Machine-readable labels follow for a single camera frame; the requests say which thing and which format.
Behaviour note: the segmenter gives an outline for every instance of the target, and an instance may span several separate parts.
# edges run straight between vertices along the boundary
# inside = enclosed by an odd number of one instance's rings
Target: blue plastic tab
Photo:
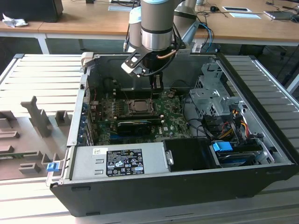
[[[47,165],[47,171],[48,172],[58,172],[59,171],[59,163],[60,162],[50,162]]]
[[[143,0],[143,1],[145,1],[146,3],[149,3],[149,4],[162,4],[169,0]]]
[[[228,141],[218,141],[213,144],[214,151],[232,151],[233,148]]]
[[[135,7],[130,12],[129,24],[136,24],[141,22],[141,6]]]

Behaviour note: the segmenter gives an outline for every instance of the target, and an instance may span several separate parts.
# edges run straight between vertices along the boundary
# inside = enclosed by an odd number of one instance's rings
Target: power supply label
[[[107,151],[107,176],[144,174],[141,149]]]

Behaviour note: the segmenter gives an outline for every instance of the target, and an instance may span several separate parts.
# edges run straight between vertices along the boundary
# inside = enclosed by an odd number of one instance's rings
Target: metal bracket
[[[133,69],[135,68],[140,61],[149,53],[151,53],[151,50],[147,50],[144,46],[141,46],[139,48],[137,48],[132,54],[130,54],[129,57],[127,57],[125,64]]]

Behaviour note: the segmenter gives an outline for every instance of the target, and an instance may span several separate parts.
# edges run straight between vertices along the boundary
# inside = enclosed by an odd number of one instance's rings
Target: paper
[[[256,14],[249,14],[249,13],[229,13],[231,16],[235,18],[247,18],[247,19],[260,19]]]
[[[2,15],[3,15],[2,22],[4,22],[9,27],[15,28],[15,27],[28,25],[28,23],[26,23],[25,20],[23,20],[23,19],[12,19],[12,18],[5,16],[4,14],[2,14]]]

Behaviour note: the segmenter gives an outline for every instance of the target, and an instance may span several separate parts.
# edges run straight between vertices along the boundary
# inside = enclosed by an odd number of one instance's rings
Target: workbench
[[[44,54],[49,54],[46,39],[82,39],[124,40],[128,29],[129,12],[108,11],[109,3],[62,0],[64,11],[57,23],[30,22],[26,27],[10,28],[0,24],[0,36],[31,37],[39,41]],[[210,0],[221,11],[222,6],[247,7],[261,19],[233,18],[216,13],[209,14],[207,22],[214,31],[214,43],[256,44],[297,46],[299,43],[299,25],[291,21],[271,21],[263,11],[275,11],[276,8],[265,4],[266,0]],[[295,3],[287,1],[274,2],[282,10],[282,6],[294,7]],[[209,11],[209,4],[198,7],[198,11]],[[202,22],[205,18],[199,14]],[[207,37],[205,29],[199,29],[195,42],[202,43]]]
[[[298,102],[257,60],[252,62],[248,56],[227,56],[227,59],[286,137],[298,149]],[[22,97],[30,96],[34,92],[38,98],[39,108],[45,109],[47,115],[54,115],[56,110],[65,110],[72,115],[79,78],[83,74],[79,64],[80,55],[24,55],[14,58],[0,76],[1,108],[11,110],[23,127],[24,122],[20,121],[29,115],[18,105]],[[228,85],[237,95],[232,84]],[[53,139],[58,146],[61,146],[61,158],[62,150],[66,146],[67,133],[64,136],[59,135],[61,127],[57,127],[55,122],[52,124],[53,131],[57,131]],[[31,136],[31,141],[24,144],[33,148],[35,144],[33,139],[41,140],[41,138],[36,137],[36,132],[27,134]],[[48,141],[43,147],[43,153],[49,154],[51,145]],[[45,180],[45,177],[35,177],[0,181],[2,192],[0,221],[12,224],[26,220],[32,224],[39,224],[42,217],[43,223],[134,224],[164,223],[171,220],[177,223],[184,221],[198,223],[200,220],[200,223],[207,224],[270,222],[292,224],[299,219],[299,175],[287,181],[275,182],[253,198],[81,218],[69,214],[45,185]]]

